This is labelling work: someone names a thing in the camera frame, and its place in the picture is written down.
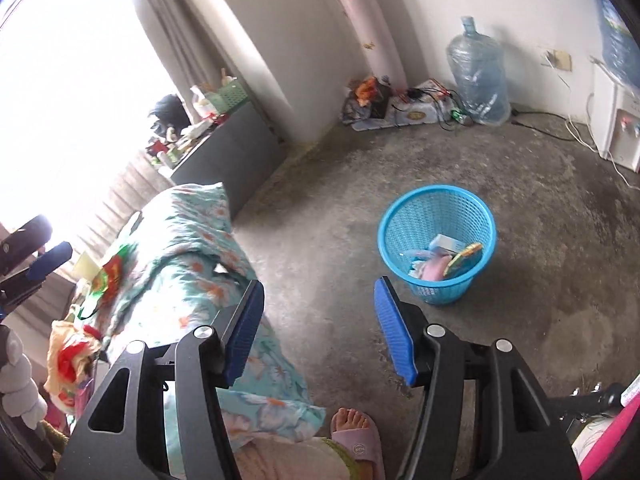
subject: pink slipper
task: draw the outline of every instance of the pink slipper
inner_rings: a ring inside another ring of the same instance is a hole
[[[385,480],[385,466],[382,463],[382,444],[380,434],[372,418],[366,413],[360,414],[369,421],[368,428],[358,430],[335,431],[336,417],[331,419],[331,440],[343,446],[349,455],[356,460],[368,460],[373,464],[373,479]]]

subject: bed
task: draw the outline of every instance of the bed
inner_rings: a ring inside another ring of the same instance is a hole
[[[103,335],[113,363],[132,340],[151,348],[178,341],[220,308],[239,303],[256,275],[231,234],[222,184],[185,184],[160,193],[130,222],[114,250],[128,247],[117,294],[86,323]],[[172,385],[165,393],[165,434],[171,473],[184,468]],[[254,438],[300,442],[322,426],[305,380],[281,352],[263,317],[242,376],[218,397],[233,450]]]

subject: white plush toy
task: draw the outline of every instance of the white plush toy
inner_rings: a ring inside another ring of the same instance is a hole
[[[9,416],[21,416],[35,430],[47,415],[47,403],[31,379],[31,363],[22,353],[22,341],[6,325],[0,324],[0,394],[2,408]]]

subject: basket rim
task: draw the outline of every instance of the basket rim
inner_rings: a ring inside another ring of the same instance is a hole
[[[385,234],[386,234],[386,229],[388,227],[391,217],[406,202],[408,202],[409,200],[411,200],[417,195],[432,193],[435,191],[453,191],[453,192],[464,195],[466,198],[474,202],[482,210],[485,217],[489,221],[491,243],[489,244],[488,247],[483,248],[482,258],[480,259],[478,264],[474,266],[471,270],[468,270],[464,274],[461,274],[460,276],[457,276],[452,280],[442,280],[441,282],[428,282],[427,280],[418,280],[413,276],[409,276],[409,274],[407,274],[406,272],[402,272],[402,270],[400,270],[400,268],[395,263],[393,263],[393,261],[391,261],[391,258],[389,257],[389,253],[386,250]],[[489,260],[494,254],[497,238],[498,238],[498,232],[497,232],[497,228],[495,227],[494,215],[491,213],[491,210],[487,207],[487,205],[478,196],[458,186],[450,186],[449,184],[433,184],[431,186],[419,187],[418,189],[414,189],[409,193],[405,193],[400,198],[398,198],[395,202],[393,202],[391,206],[389,206],[384,216],[382,217],[382,220],[380,221],[380,225],[378,227],[378,251],[382,256],[382,259],[386,263],[386,266],[389,269],[391,269],[391,271],[396,276],[406,281],[407,283],[411,283],[412,285],[417,285],[417,286],[427,286],[429,288],[446,288],[448,286],[459,285],[460,283],[467,282],[468,280],[471,280],[478,272],[484,269],[486,267],[486,264],[489,263]]]

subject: metal bolt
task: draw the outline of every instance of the metal bolt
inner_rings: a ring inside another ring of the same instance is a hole
[[[210,326],[199,326],[193,331],[193,335],[198,339],[206,339],[213,334],[213,329]]]
[[[145,344],[142,341],[132,341],[127,345],[127,352],[130,354],[139,354],[145,349]]]
[[[427,327],[427,334],[431,337],[442,337],[446,334],[446,330],[440,325],[429,325]]]
[[[500,352],[511,352],[511,350],[513,350],[513,345],[506,339],[498,339],[498,341],[495,342],[495,347]]]

